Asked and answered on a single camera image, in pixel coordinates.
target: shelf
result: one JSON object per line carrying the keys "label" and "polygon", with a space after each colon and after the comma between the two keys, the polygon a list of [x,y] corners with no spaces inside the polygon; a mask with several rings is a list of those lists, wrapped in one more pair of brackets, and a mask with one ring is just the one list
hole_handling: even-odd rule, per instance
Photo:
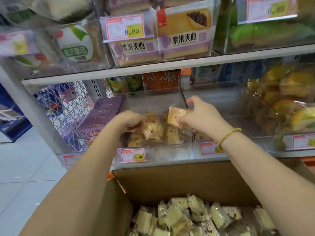
{"label": "shelf", "polygon": [[72,82],[78,80],[91,80],[91,79],[100,79],[100,78],[110,78],[116,76],[124,75],[135,75],[143,74],[155,71],[166,71],[172,69],[181,69],[181,68],[192,68],[198,66],[214,65],[214,64],[224,64],[224,63],[234,63],[240,61],[256,60],[256,59],[265,59],[265,58],[274,58],[274,57],[283,57],[290,55],[301,55],[315,52],[314,45],[304,45],[296,47],[287,47],[287,48],[278,48],[272,50],[263,50],[263,51],[254,51],[242,54],[232,54],[232,55],[222,55],[222,56],[213,56],[199,59],[187,59],[179,60],[172,62],[163,62],[156,64],[148,64],[141,66],[125,67],[125,68],[116,68],[116,69],[107,69],[107,70],[98,70],[92,72],[84,72],[70,75],[59,75],[45,78],[37,79],[28,79],[23,80],[22,83],[25,86],[29,85],[47,85],[47,84],[57,84]]}

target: forearm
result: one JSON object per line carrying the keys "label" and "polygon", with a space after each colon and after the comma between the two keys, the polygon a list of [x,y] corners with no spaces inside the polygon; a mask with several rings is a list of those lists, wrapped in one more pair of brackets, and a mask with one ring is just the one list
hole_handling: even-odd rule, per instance
{"label": "forearm", "polygon": [[123,130],[108,123],[82,158],[42,201],[20,236],[90,235]]}
{"label": "forearm", "polygon": [[[231,129],[224,124],[222,138]],[[222,143],[223,150],[284,235],[313,235],[315,186],[235,132]]]}

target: price number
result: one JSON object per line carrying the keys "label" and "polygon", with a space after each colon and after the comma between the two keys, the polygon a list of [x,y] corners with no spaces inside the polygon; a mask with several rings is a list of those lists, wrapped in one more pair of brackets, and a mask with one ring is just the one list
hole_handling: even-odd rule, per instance
{"label": "price number", "polygon": [[127,35],[129,38],[143,37],[142,24],[127,25],[125,35]]}
{"label": "price number", "polygon": [[285,16],[288,11],[289,0],[277,2],[268,9],[269,18]]}
{"label": "price number", "polygon": [[215,147],[214,153],[222,153],[222,152],[224,152],[222,147],[219,147],[219,146]]}
{"label": "price number", "polygon": [[315,139],[308,139],[307,145],[309,147],[315,147]]}
{"label": "price number", "polygon": [[14,51],[16,54],[26,54],[28,53],[28,47],[26,41],[17,41],[17,42],[12,42]]}
{"label": "price number", "polygon": [[143,154],[135,154],[134,160],[135,161],[144,161],[144,155]]}

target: gold bracelet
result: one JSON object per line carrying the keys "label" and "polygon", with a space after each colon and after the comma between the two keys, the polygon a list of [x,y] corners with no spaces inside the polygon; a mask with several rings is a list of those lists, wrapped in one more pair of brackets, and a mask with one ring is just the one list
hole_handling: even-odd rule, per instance
{"label": "gold bracelet", "polygon": [[221,147],[222,142],[228,137],[230,136],[232,133],[237,132],[237,131],[242,131],[242,129],[238,128],[234,128],[232,131],[230,131],[228,134],[224,135],[224,137],[218,142],[219,147]]}

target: tile floor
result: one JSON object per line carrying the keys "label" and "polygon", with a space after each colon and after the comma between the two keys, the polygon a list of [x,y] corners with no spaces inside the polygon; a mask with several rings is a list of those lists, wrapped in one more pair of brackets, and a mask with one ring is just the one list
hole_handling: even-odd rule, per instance
{"label": "tile floor", "polygon": [[32,127],[0,143],[0,235],[17,236],[66,170]]}

